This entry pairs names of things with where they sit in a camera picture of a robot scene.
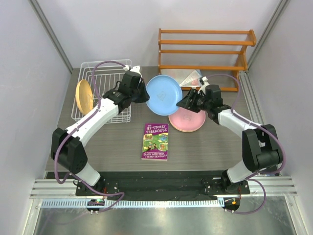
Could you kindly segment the pink plate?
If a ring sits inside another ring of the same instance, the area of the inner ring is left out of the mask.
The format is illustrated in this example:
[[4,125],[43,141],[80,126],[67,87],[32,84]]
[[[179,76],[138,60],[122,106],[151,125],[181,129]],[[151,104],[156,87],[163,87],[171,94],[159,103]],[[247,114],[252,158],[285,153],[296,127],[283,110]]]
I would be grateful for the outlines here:
[[179,129],[194,129],[203,126],[206,120],[205,111],[198,113],[179,107],[179,109],[168,116],[170,124]]

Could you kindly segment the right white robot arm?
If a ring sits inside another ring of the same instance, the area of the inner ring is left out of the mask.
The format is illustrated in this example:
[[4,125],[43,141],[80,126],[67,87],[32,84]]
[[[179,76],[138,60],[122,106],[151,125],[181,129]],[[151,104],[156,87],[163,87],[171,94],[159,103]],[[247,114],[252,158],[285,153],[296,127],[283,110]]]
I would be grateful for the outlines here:
[[177,105],[194,113],[206,111],[212,121],[241,138],[242,160],[222,173],[224,192],[233,193],[242,181],[283,164],[284,154],[274,126],[252,122],[224,104],[218,85],[204,88],[204,91],[191,89]]

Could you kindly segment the blue plate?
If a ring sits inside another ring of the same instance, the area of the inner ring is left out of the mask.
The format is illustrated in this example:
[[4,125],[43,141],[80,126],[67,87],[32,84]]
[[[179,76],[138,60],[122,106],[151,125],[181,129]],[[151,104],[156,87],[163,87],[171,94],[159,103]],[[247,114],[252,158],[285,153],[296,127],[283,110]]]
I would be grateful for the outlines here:
[[172,77],[155,76],[147,83],[146,90],[150,96],[146,104],[153,113],[169,116],[179,109],[177,103],[182,100],[182,90]]

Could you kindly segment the yellow plate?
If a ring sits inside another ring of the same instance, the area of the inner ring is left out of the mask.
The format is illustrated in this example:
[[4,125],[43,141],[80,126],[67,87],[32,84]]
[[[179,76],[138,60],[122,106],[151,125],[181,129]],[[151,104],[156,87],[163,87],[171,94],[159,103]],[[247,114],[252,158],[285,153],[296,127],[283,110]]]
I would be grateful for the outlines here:
[[93,93],[87,80],[78,82],[75,90],[75,100],[78,109],[86,115],[93,109]]

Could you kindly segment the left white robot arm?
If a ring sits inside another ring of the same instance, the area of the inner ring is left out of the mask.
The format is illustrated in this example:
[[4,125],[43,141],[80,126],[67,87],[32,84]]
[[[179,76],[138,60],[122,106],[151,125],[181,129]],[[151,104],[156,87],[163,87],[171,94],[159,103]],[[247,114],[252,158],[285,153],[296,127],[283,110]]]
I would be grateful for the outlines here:
[[100,180],[100,173],[88,163],[85,146],[109,120],[132,103],[144,103],[149,98],[140,66],[135,66],[126,71],[117,88],[105,92],[98,105],[82,119],[65,130],[57,128],[53,132],[51,146],[55,178],[58,178],[57,166],[61,165],[84,181],[89,192],[100,195],[104,183]]

